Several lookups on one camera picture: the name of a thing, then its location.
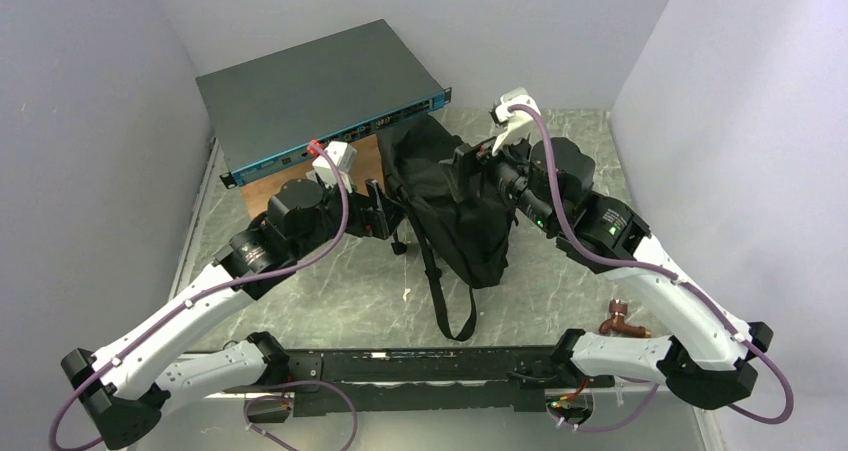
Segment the black student backpack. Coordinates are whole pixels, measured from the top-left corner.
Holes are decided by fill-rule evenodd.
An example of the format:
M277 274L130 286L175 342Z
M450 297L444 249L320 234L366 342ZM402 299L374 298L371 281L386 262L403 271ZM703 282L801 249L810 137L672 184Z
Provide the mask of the black student backpack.
M475 331L473 291L501 282L516 222L514 208L492 188L475 183L470 199L454 200L439 162L463 144L429 115L377 133L386 192L402 205L421 249L438 328L458 342ZM471 311L458 334L451 332L438 257L468 286Z

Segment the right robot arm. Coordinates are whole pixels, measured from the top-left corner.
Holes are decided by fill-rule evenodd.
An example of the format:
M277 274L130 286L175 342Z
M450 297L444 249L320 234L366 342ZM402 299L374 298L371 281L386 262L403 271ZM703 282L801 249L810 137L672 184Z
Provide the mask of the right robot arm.
M595 162L566 138L552 140L563 207L573 233L589 251L607 259L640 259L663 268L612 267L583 257L557 221L542 143L522 139L498 154L490 144L458 146L439 166L458 202L494 189L530 219L558 249L598 276L628 289L667 327L669 335L628 338L568 329L551 354L557 382L617 375L663 384L684 402L715 410L748 398L758 373L753 353L724 324L766 351L773 332L763 322L744 322L728 312L715 316L682 284L687 277L670 259L647 223L622 201L593 191Z

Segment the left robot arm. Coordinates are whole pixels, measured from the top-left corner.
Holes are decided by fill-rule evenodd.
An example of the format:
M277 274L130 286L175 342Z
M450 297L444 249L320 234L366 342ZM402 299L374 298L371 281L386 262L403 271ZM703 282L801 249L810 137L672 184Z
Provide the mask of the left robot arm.
M234 388L272 391L297 375L279 342L254 332L222 351L183 354L232 314L325 256L344 234L394 240L402 206L375 180L366 193L309 179L287 182L196 279L142 324L96 351L77 348L62 368L98 442L125 448L167 414Z

